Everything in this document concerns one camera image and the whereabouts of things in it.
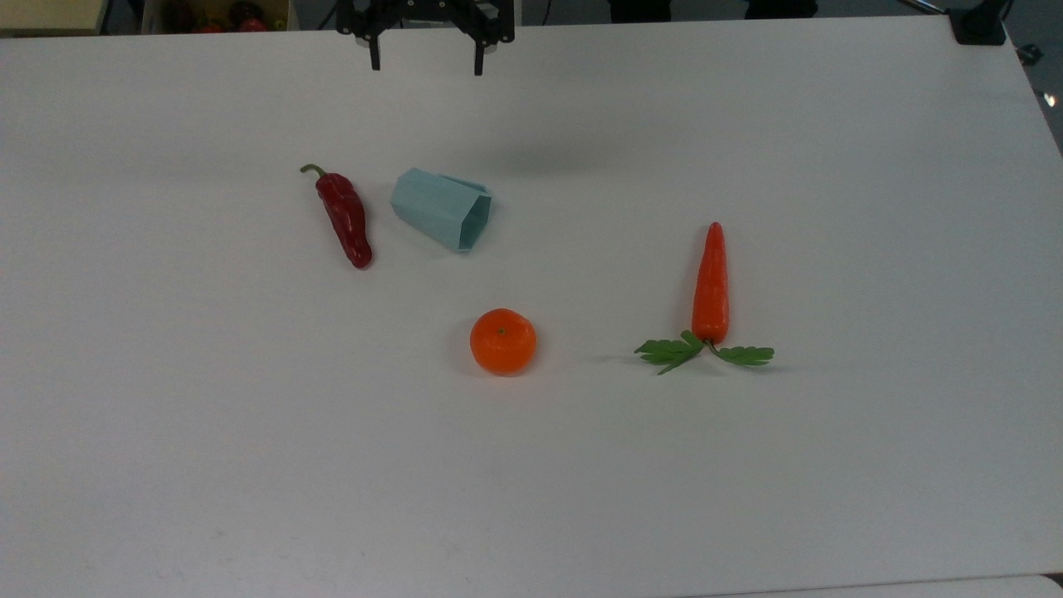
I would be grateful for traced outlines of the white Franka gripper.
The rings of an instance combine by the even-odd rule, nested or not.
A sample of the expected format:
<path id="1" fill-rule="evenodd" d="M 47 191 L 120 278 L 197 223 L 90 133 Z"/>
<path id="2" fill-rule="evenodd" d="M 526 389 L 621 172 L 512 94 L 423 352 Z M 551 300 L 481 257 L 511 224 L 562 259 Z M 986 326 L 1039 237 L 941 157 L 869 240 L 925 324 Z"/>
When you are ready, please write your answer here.
<path id="1" fill-rule="evenodd" d="M 379 35 L 400 22 L 452 24 L 474 40 L 473 72 L 483 75 L 486 47 L 514 41 L 512 1 L 337 1 L 336 31 L 370 41 L 372 71 L 382 69 Z"/>

